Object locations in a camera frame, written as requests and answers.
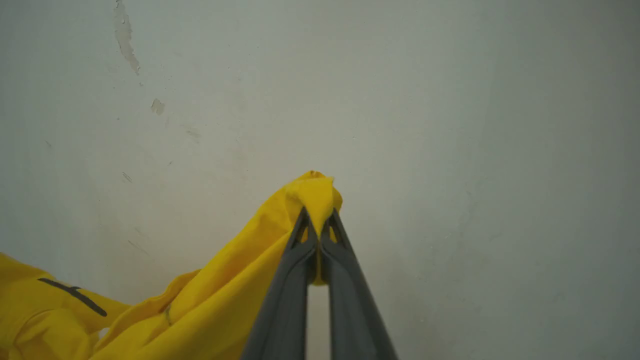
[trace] yellow garment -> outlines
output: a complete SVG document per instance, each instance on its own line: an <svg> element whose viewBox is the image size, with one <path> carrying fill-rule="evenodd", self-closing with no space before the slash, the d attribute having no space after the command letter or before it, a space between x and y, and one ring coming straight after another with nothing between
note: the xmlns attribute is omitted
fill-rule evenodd
<svg viewBox="0 0 640 360"><path fill-rule="evenodd" d="M237 359L302 207L320 232L333 208L341 205L333 179L308 172L272 195L203 269L178 276L164 294L128 309L104 297L87 295L108 312L107 317L87 311L85 304L67 292L36 281L41 275L5 275L5 268L16 274L39 270L25 265L20 266L28 270L12 270L11 264L18 263L0 258L0 348L10 352L10 359L23 360L85 360L93 344L92 360ZM51 303L42 296L56 290L65 301ZM43 304L32 306L31 299ZM67 304L73 301L79 304ZM20 306L24 316L5 321L4 312L12 313L11 307ZM59 315L46 323L38 315L53 312ZM117 314L113 323L107 321ZM102 327L109 327L109 332L95 343L94 333ZM33 336L53 329L58 329L53 336ZM71 329L70 334L60 329Z"/></svg>

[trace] yellow fabric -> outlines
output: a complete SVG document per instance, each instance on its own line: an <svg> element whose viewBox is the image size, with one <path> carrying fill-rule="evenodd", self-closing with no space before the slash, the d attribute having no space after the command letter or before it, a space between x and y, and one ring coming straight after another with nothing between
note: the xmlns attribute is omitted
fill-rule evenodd
<svg viewBox="0 0 640 360"><path fill-rule="evenodd" d="M0 349L21 360L237 359L301 208L306 207L320 232L333 208L341 205L333 179L308 172L272 195L203 269L178 276L164 294L129 308L87 295L108 312L99 319L66 292L35 281L45 273L17 262L12 270L11 260L2 257ZM5 267L27 275L13 276ZM42 296L56 290L70 299L49 302ZM12 313L12 308L22 311L5 321L4 312ZM102 327L109 332L96 343L94 333Z"/></svg>

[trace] gray painted wall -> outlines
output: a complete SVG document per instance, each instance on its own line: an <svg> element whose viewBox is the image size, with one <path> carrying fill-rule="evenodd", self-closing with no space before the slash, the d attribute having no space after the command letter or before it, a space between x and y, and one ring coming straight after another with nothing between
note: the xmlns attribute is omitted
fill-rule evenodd
<svg viewBox="0 0 640 360"><path fill-rule="evenodd" d="M639 27L632 1L5 1L0 250L135 303L315 169L401 358L637 359Z"/></svg>

